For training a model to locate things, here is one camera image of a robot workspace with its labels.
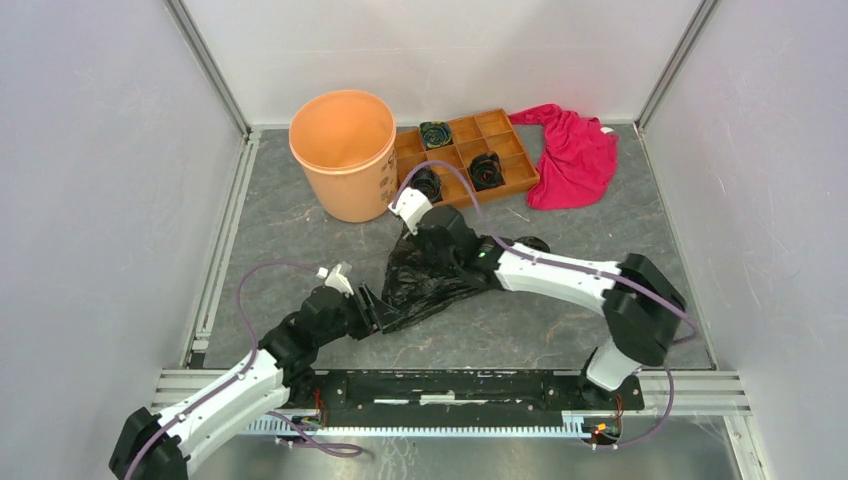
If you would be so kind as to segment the black trash bag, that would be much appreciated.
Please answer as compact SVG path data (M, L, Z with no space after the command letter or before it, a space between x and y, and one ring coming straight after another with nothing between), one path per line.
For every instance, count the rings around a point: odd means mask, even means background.
M473 266L471 255L480 244L477 240L464 252L458 246L437 246L404 228L386 266L381 300L395 312L382 331L410 328L459 301L499 290L492 272Z

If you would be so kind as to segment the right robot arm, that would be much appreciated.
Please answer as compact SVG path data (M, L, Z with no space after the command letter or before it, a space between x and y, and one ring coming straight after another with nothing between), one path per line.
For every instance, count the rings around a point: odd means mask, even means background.
M609 338L590 355L577 382L585 405L602 408L637 370L665 365L686 302L647 257L631 253L622 261L586 261L481 236L452 206L397 206L392 211L425 258L462 285L538 294L604 318Z

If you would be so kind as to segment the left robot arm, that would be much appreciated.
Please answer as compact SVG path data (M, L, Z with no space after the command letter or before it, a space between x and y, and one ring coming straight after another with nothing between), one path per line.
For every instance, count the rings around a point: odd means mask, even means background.
M187 479L219 447L260 416L306 405L318 350L394 326L399 309L366 285L352 293L319 286L225 374L157 413L142 407L124 423L109 459L119 479Z

